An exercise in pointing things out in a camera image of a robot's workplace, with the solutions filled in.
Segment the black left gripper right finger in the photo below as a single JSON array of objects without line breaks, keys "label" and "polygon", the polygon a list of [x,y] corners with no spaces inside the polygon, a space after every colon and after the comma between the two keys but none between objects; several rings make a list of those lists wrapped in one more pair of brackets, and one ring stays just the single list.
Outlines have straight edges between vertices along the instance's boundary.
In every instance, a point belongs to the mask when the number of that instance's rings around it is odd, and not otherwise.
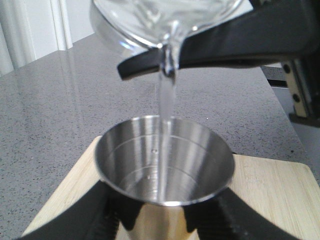
[{"label": "black left gripper right finger", "polygon": [[201,240],[296,240],[264,218],[230,188],[206,201],[184,207],[188,232]]}]

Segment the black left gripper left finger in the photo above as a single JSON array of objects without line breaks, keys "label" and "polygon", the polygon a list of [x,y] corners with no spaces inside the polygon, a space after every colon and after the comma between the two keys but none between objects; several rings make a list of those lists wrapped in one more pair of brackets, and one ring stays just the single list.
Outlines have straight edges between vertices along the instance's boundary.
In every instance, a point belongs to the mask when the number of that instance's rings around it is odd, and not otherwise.
[{"label": "black left gripper left finger", "polygon": [[59,216],[21,240],[114,240],[119,220],[111,210],[107,185],[98,181]]}]

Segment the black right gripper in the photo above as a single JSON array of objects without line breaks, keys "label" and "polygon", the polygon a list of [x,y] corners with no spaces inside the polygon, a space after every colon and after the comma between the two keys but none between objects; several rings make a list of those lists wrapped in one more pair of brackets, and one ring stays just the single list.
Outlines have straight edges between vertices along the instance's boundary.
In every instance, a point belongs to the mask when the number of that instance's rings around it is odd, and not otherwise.
[{"label": "black right gripper", "polygon": [[320,124],[320,68],[315,63],[295,59],[261,69],[272,87],[288,88],[293,107],[288,114],[291,122]]}]

